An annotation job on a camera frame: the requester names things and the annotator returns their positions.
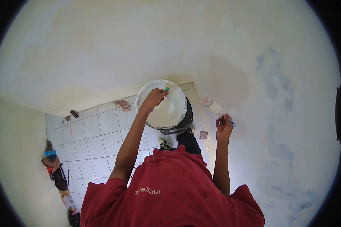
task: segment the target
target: white wall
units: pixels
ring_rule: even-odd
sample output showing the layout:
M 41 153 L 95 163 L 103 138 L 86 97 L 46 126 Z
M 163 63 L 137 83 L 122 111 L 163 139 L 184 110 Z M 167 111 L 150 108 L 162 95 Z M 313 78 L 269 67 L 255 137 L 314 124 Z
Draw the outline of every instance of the white wall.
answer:
M 340 78 L 305 2 L 29 1 L 0 49 L 0 96 L 59 116 L 153 79 L 193 81 L 230 113 L 231 188 L 248 184 L 266 226 L 310 222 L 337 170 Z
M 6 196 L 26 226 L 70 226 L 41 162 L 45 145 L 45 114 L 0 98 L 0 182 Z
M 304 2 L 244 3 L 228 7 L 195 87 L 237 125 L 229 144 L 231 191 L 249 186 L 265 226 L 306 226 L 338 166 L 336 54 Z M 217 116 L 204 111 L 215 144 Z

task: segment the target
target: hand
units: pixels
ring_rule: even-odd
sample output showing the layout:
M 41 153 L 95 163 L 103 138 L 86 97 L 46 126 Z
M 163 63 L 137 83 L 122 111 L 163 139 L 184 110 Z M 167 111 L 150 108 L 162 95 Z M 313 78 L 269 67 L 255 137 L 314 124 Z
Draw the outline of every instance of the hand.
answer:
M 229 142 L 232 132 L 232 125 L 230 123 L 230 115 L 224 114 L 216 120 L 216 140 L 217 142 Z
M 152 89 L 140 108 L 149 113 L 152 112 L 154 107 L 157 107 L 164 100 L 164 97 L 168 96 L 169 92 L 170 91 L 164 92 L 163 89 L 160 88 Z

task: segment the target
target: red t-shirt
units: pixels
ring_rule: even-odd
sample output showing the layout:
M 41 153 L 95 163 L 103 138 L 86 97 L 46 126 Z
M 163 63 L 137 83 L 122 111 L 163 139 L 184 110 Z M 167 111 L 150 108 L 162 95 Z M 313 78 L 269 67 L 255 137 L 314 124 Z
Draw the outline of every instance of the red t-shirt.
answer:
M 154 149 L 124 180 L 89 183 L 81 226 L 264 226 L 264 215 L 241 185 L 224 196 L 213 184 L 201 155 Z

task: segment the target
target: sneaker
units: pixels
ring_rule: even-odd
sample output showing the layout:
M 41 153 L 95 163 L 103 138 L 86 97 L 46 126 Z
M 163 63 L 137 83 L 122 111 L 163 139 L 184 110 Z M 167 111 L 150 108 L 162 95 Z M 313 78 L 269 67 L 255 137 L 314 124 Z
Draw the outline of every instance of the sneaker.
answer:
M 165 149 L 165 150 L 168 150 L 168 149 L 171 148 L 171 147 L 168 145 L 167 141 L 166 141 L 165 139 L 163 139 L 163 138 L 160 138 L 160 139 L 158 140 L 158 143 L 159 143 L 160 148 L 163 148 L 163 149 Z

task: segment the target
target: small paintbrush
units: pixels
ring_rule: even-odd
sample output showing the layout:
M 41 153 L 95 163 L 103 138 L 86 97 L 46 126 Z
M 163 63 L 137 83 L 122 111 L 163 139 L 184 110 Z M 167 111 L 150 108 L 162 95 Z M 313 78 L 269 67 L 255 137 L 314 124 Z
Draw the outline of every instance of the small paintbrush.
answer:
M 201 103 L 205 105 L 209 110 L 211 110 L 214 114 L 218 114 L 223 116 L 224 112 L 221 109 L 221 106 L 215 102 L 208 94 L 202 99 Z M 230 123 L 233 128 L 236 127 L 236 124 L 233 120 L 230 119 Z
M 166 87 L 165 89 L 164 89 L 164 92 L 166 92 L 166 91 L 169 91 L 169 89 L 171 88 L 171 87 L 173 87 L 174 85 L 172 85 L 172 86 L 170 86 L 170 87 Z

